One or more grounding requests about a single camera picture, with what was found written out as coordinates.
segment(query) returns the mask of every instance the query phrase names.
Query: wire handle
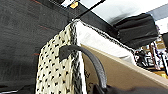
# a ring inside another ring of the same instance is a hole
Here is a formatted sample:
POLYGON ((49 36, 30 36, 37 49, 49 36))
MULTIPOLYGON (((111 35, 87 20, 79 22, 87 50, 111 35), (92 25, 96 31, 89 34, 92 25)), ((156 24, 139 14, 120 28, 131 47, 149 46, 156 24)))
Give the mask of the wire handle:
POLYGON ((95 55, 93 55, 90 51, 88 51, 83 47, 80 47, 77 45, 65 45, 59 49, 60 61, 67 58, 71 54, 71 50, 81 51, 89 57, 89 59, 92 61, 94 68, 96 70, 97 77, 99 79, 99 86, 101 87, 102 91, 105 92, 107 89, 107 77, 105 75, 105 71, 100 60, 95 55))

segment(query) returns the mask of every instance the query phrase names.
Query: storage box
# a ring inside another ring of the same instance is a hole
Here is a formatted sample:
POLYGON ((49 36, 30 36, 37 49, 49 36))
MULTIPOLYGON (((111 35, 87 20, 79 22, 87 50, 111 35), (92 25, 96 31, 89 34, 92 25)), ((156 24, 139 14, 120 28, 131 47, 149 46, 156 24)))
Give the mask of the storage box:
MULTIPOLYGON (((108 85, 124 90, 133 87, 163 87, 168 89, 167 79, 97 49, 82 46, 100 59, 107 75, 108 85)), ((83 54, 83 59, 87 92, 90 92, 92 85, 98 83, 98 79, 89 58, 83 54)))

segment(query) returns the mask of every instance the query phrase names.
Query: polka dot fabric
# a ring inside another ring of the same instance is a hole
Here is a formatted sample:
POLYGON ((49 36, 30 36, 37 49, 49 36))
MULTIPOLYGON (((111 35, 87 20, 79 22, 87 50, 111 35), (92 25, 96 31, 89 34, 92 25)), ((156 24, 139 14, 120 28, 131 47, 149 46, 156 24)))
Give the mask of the polka dot fabric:
POLYGON ((59 48, 75 44, 71 25, 65 27, 41 49, 36 79, 36 94, 81 94, 80 73, 77 52, 72 52, 67 59, 59 61, 59 48))

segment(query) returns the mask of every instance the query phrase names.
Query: gray wall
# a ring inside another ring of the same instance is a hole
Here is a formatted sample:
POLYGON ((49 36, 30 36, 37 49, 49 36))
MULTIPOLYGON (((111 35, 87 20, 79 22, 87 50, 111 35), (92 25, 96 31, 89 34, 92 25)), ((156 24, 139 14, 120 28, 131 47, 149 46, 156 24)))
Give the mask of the gray wall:
POLYGON ((168 4, 165 4, 165 5, 161 6, 161 7, 158 7, 158 8, 156 8, 154 10, 151 10, 151 11, 149 11, 147 13, 152 14, 152 16, 154 17, 155 21, 157 21, 157 20, 161 20, 163 18, 168 17, 168 11, 167 10, 168 10, 168 4))

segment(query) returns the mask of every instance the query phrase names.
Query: beige fabric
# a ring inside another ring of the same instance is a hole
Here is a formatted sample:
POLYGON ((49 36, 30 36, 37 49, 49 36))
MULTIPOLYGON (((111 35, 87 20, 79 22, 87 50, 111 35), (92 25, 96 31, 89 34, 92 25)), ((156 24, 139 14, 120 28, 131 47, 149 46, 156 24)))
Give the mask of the beige fabric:
POLYGON ((36 81, 36 94, 74 94, 72 58, 59 62, 59 48, 70 45, 70 25, 41 49, 36 81))

